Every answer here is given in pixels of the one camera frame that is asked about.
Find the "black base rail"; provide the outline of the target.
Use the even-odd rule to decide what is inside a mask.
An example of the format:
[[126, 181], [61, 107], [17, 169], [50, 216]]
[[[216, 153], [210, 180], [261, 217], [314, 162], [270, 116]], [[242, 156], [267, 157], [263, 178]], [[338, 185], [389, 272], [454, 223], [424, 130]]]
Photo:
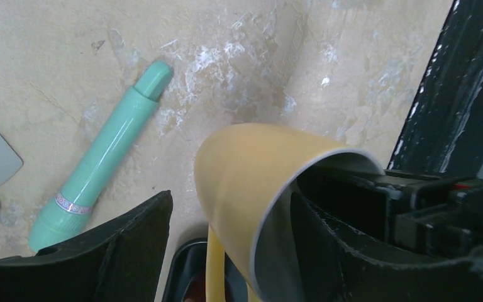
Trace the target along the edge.
[[483, 179], [483, 1], [454, 1], [388, 167]]

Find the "teal toy microphone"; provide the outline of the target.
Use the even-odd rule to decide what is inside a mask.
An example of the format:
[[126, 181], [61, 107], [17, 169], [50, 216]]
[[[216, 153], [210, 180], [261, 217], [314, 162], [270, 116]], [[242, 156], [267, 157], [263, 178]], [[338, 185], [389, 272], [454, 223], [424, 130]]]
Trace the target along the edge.
[[29, 234], [35, 252], [80, 234], [94, 205], [154, 114], [173, 78], [172, 67], [157, 60], [130, 86], [59, 192], [39, 212]]

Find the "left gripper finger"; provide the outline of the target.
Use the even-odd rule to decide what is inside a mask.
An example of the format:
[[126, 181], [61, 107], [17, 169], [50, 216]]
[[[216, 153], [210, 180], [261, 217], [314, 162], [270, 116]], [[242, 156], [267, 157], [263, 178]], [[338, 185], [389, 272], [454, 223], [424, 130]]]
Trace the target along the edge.
[[172, 210], [162, 191], [32, 257], [0, 259], [0, 301], [153, 301]]

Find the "yellow mug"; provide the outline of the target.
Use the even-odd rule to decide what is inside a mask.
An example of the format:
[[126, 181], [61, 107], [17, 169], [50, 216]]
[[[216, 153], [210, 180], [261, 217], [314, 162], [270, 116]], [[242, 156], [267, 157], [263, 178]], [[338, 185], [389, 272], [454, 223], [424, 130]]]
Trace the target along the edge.
[[368, 152], [263, 123], [230, 125], [201, 144], [194, 182], [208, 221], [206, 300], [225, 300], [225, 260], [249, 301], [305, 301], [291, 223], [292, 185], [315, 164], [381, 175]]

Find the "black tray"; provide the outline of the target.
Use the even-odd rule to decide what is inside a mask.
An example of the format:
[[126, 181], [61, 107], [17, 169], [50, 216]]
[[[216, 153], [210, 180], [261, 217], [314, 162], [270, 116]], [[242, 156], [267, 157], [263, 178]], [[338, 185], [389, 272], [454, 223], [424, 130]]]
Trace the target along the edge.
[[[207, 239], [195, 238], [181, 245], [171, 262], [163, 301], [205, 301]], [[248, 301], [247, 286], [229, 257], [225, 257], [225, 299]]]

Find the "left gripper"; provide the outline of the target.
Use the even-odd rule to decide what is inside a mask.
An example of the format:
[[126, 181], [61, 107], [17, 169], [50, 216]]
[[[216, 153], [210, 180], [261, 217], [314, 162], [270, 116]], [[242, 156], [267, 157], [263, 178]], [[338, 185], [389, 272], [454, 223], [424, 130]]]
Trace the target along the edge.
[[308, 301], [483, 301], [483, 179], [314, 166], [297, 185]]

